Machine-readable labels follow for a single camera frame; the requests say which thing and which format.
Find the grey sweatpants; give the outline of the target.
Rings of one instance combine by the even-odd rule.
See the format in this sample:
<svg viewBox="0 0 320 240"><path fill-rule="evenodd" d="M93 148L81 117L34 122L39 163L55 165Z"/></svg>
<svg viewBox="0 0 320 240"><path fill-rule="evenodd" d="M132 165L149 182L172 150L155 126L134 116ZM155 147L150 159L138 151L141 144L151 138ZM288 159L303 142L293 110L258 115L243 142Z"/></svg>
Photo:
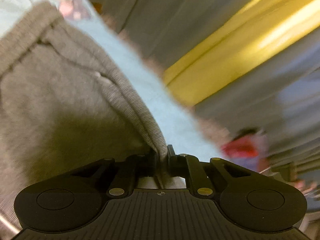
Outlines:
<svg viewBox="0 0 320 240"><path fill-rule="evenodd" d="M183 188L149 109L114 61L49 2L1 38L1 239L21 226L14 200L26 187L100 159L155 151L142 188Z"/></svg>

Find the light blue bed sheet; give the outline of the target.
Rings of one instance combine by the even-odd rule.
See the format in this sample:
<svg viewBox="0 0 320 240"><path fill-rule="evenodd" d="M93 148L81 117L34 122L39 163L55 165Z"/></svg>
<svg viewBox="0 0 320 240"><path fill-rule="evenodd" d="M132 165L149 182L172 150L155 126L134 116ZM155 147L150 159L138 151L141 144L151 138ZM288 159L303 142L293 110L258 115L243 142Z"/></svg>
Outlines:
<svg viewBox="0 0 320 240"><path fill-rule="evenodd" d="M57 9L54 0L1 0L1 37L34 5L41 2L49 2ZM177 153L189 153L201 161L222 157L218 146L198 130L195 119L172 100L159 78L144 66L135 52L103 25L96 13L89 20L67 22L91 38L114 61L150 110L165 142L172 144Z"/></svg>

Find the yellow curtain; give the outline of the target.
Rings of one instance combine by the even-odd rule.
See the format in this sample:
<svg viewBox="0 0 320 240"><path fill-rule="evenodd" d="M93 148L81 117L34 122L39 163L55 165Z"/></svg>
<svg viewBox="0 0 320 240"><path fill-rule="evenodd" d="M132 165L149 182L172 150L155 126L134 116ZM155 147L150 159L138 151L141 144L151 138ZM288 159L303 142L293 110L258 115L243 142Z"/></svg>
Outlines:
<svg viewBox="0 0 320 240"><path fill-rule="evenodd" d="M319 0L251 0L163 76L195 106L319 27Z"/></svg>

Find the grey curtain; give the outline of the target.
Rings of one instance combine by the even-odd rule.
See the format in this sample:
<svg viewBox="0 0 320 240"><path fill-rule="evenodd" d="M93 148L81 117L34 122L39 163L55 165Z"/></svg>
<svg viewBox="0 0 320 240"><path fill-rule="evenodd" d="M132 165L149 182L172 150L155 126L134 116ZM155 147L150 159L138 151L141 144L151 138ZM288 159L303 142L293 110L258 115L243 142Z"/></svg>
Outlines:
<svg viewBox="0 0 320 240"><path fill-rule="evenodd" d="M163 80L169 67L251 0L89 1ZM262 128L271 165L318 169L319 27L195 106L182 105L212 140Z"/></svg>

